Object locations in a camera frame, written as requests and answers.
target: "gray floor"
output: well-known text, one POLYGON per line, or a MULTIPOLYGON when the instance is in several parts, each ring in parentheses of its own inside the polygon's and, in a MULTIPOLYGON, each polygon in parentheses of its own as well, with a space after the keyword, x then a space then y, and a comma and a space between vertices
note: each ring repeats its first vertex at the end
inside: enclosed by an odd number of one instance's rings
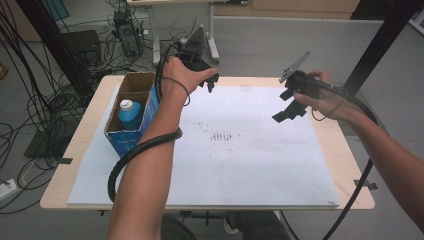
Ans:
MULTIPOLYGON (((301 69, 306 72, 326 69, 333 81, 343 83, 380 26, 380 22, 217 18, 215 39, 221 57, 217 67, 222 76, 279 77, 283 67, 310 49, 312 55, 301 69)), ((31 46, 42 52, 39 44, 31 46)), ((1 62, 12 66, 4 53, 0 48, 1 62)), ((424 136, 419 130, 423 128, 424 118, 423 53, 424 37, 406 26, 361 88, 388 132, 420 158, 424 158, 424 136)), ((0 81, 0 122, 15 127, 21 124, 28 116, 27 100, 28 95, 12 69, 8 78, 0 81)), ((22 152, 34 132, 35 129, 28 127, 19 134, 7 164, 0 169, 2 179, 15 178, 28 162, 22 152)), ((361 143, 355 136, 346 138, 363 168, 368 157, 361 143)), ((371 172, 369 181, 379 187, 372 191, 375 209, 349 212, 332 239, 423 239, 377 171, 371 172)), ((33 203, 43 190, 24 193, 25 197, 1 212, 33 203)), ((286 212, 300 239, 322 238, 338 214, 338 211, 286 212)), ((96 211, 52 211, 36 205, 16 214, 0 215, 0 239, 105 239, 108 218, 108 213, 100 216, 96 211)), ((240 234, 226 234, 222 220, 210 220, 209 226, 203 219, 189 218, 185 223, 198 239, 241 239, 240 234)))

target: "large white paper sheet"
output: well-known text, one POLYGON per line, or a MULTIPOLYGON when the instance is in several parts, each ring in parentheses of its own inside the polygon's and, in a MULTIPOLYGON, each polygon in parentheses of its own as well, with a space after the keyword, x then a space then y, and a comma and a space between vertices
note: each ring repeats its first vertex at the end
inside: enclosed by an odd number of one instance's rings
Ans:
MULTIPOLYGON (((275 122, 291 100, 284 89, 216 87, 191 95, 176 141, 174 207, 338 206, 339 200, 309 116, 275 122)), ((103 134, 111 105, 78 171, 69 204, 111 204, 109 173, 119 157, 103 134)))

